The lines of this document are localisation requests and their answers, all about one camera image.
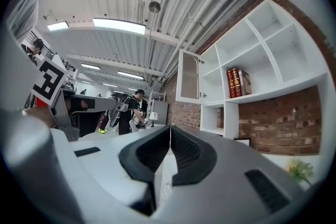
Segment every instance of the round ceiling fixture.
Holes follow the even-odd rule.
[[[161,10],[161,5],[160,3],[153,1],[149,3],[148,8],[151,12],[158,13]]]

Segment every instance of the ceiling light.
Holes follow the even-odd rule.
[[[100,67],[96,67],[96,66],[92,66],[92,65],[87,65],[86,63],[81,63],[81,65],[82,65],[83,67],[88,67],[88,68],[92,68],[92,69],[98,69],[98,70],[100,70]]]
[[[144,35],[146,31],[146,25],[126,22],[124,20],[94,18],[93,23],[95,24],[94,26],[97,26],[97,27],[107,27],[107,28],[112,28],[112,29],[117,29],[117,30],[124,30],[124,31],[138,33],[141,35]]]
[[[106,84],[106,83],[103,83],[103,84],[106,85],[106,86],[111,86],[111,87],[116,87],[117,88],[117,86],[115,86],[115,85]]]
[[[118,71],[118,74],[124,75],[124,76],[133,77],[133,78],[136,78],[136,79],[143,79],[143,77],[141,77],[141,76],[137,76],[137,75],[133,75],[133,74],[128,74],[128,73],[121,72],[121,71]]]
[[[52,25],[48,25],[49,31],[60,30],[60,29],[67,29],[69,25],[67,22],[56,23]]]

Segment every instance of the book spine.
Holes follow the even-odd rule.
[[[239,80],[239,74],[238,74],[238,69],[234,68],[232,69],[232,76],[233,76],[233,81],[235,85],[235,95],[236,97],[242,96],[241,94],[241,87],[240,87],[240,80]]]
[[[240,89],[241,89],[241,96],[246,95],[246,89],[244,85],[244,80],[243,80],[243,71],[241,69],[238,70],[238,75],[239,75],[239,81],[240,81]]]
[[[230,98],[234,98],[236,97],[236,94],[235,94],[235,86],[233,84],[232,70],[227,70],[226,75],[227,75],[227,80],[229,82]]]

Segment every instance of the white bookshelf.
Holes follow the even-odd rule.
[[[187,66],[186,55],[193,57],[192,64],[186,61]],[[226,70],[233,67],[250,75],[252,94],[229,98]],[[191,70],[193,75],[188,78],[185,74]],[[282,7],[265,0],[202,55],[180,50],[176,101],[201,104],[201,130],[234,139],[239,129],[238,104],[313,85],[318,85],[320,98],[336,102],[336,95],[330,94],[333,83],[329,80],[327,64],[310,35]],[[328,85],[329,91],[322,85]],[[189,87],[187,94],[183,87]],[[327,114],[323,100],[321,106],[323,117],[323,113]],[[223,129],[217,127],[218,108],[224,108]]]

